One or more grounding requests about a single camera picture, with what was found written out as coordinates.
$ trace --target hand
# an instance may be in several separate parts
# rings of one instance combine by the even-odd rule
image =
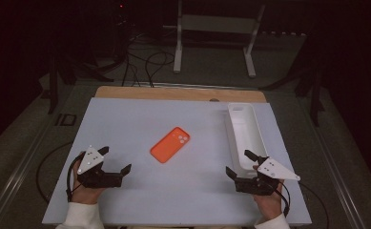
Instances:
[[[282,192],[282,183],[283,180],[280,181],[277,188],[280,193]],[[271,196],[253,195],[253,198],[265,221],[274,219],[282,214],[281,197],[277,193],[274,192]]]
[[[72,202],[83,203],[83,204],[96,204],[99,196],[106,188],[86,188],[77,179],[78,167],[81,164],[81,160],[74,163],[72,170],[74,173],[74,185],[72,192]]]

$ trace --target white box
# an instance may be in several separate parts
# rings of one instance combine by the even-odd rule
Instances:
[[[262,141],[254,107],[250,103],[230,103],[226,116],[226,129],[229,138],[233,170],[238,177],[251,178],[257,175],[253,165],[258,165],[244,155],[250,150],[257,156],[266,157],[267,152]]]

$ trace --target white sleeve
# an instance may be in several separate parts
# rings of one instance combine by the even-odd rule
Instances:
[[[256,229],[290,229],[289,224],[287,223],[283,214],[280,214],[275,219],[271,219],[263,223],[260,222],[261,220],[254,225]]]
[[[66,220],[56,229],[104,229],[98,204],[70,202]]]

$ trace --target white table surface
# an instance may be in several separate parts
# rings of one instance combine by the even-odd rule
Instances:
[[[62,223],[68,209],[66,177],[79,152],[109,146],[103,170],[120,172],[132,164],[121,188],[99,200],[102,221],[109,225],[251,226],[260,218],[251,195],[237,193],[225,173],[232,168],[224,118],[227,102],[93,98],[61,172],[43,218]],[[293,171],[278,124],[268,103],[253,104],[269,156]],[[165,164],[150,149],[173,127],[190,141]],[[291,225],[311,223],[296,181],[286,180],[291,194]]]

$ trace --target phone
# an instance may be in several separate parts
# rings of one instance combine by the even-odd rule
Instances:
[[[189,140],[190,136],[188,133],[179,127],[175,127],[159,140],[150,152],[159,162],[165,163]]]

